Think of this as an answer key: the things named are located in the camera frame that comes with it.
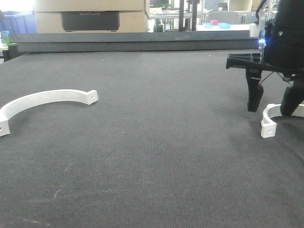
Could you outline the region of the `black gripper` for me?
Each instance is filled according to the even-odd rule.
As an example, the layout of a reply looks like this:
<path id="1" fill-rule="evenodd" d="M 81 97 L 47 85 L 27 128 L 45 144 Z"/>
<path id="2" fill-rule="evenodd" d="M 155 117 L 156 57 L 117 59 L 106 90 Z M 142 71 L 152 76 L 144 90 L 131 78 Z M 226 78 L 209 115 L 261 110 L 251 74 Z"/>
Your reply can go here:
<path id="1" fill-rule="evenodd" d="M 264 89 L 262 71 L 282 73 L 284 78 L 298 78 L 286 88 L 280 106 L 283 116 L 291 116 L 304 101 L 304 2 L 281 0 L 273 19 L 265 19 L 265 1 L 256 10 L 257 23 L 250 26 L 250 36 L 258 38 L 259 52 L 230 54 L 226 68 L 246 69 L 247 110 L 256 112 Z"/>

